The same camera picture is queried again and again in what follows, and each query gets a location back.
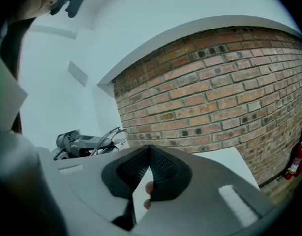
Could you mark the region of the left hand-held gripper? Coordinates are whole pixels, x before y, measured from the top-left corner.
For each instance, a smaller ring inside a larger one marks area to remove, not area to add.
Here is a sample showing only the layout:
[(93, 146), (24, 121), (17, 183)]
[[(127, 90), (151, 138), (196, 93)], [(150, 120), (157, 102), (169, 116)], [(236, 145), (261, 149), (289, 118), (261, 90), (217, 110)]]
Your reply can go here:
[[(53, 150), (53, 159), (62, 159), (63, 157), (68, 159), (70, 154), (70, 143), (74, 142), (78, 135), (80, 135), (79, 130), (73, 130), (58, 135), (56, 138), (57, 147)], [(77, 154), (90, 155), (101, 139), (101, 137), (97, 136), (80, 135), (76, 140)], [(117, 147), (114, 145), (114, 142), (110, 138), (106, 138), (97, 149), (97, 154), (106, 154), (116, 150)]]

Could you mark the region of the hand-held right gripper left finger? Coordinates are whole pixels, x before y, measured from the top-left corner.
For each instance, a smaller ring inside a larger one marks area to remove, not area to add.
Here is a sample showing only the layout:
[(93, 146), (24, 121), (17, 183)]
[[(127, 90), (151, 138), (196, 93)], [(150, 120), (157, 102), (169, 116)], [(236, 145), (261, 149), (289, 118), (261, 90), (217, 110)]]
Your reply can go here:
[(129, 213), (133, 222), (147, 214), (143, 203), (150, 196), (145, 191), (151, 172), (147, 170), (129, 193), (129, 199), (115, 197), (104, 184), (101, 174), (110, 162), (133, 152), (128, 148), (91, 157), (54, 161), (46, 156), (46, 179), (70, 236), (129, 236), (112, 222)]

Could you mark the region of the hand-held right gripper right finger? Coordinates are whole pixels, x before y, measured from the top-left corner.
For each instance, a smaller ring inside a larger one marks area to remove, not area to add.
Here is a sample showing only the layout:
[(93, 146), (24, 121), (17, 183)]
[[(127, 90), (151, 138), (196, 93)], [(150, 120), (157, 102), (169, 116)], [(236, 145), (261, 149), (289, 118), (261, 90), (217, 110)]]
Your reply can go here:
[(155, 145), (130, 148), (128, 160), (154, 182), (133, 236), (257, 236), (268, 225), (272, 203), (219, 162)]

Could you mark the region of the person's right hand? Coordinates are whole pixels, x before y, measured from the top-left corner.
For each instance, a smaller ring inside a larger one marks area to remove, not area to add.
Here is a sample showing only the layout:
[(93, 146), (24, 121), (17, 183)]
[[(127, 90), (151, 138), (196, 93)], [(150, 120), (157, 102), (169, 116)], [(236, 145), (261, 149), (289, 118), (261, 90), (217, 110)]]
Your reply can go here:
[(153, 181), (148, 182), (148, 183), (146, 184), (146, 186), (145, 186), (145, 191), (146, 191), (146, 193), (149, 195), (149, 198), (146, 199), (146, 200), (144, 201), (144, 203), (143, 203), (143, 206), (144, 206), (145, 209), (149, 209), (150, 206), (151, 206), (150, 197), (151, 197), (151, 193), (153, 192), (153, 188), (154, 188), (154, 186), (153, 186)]

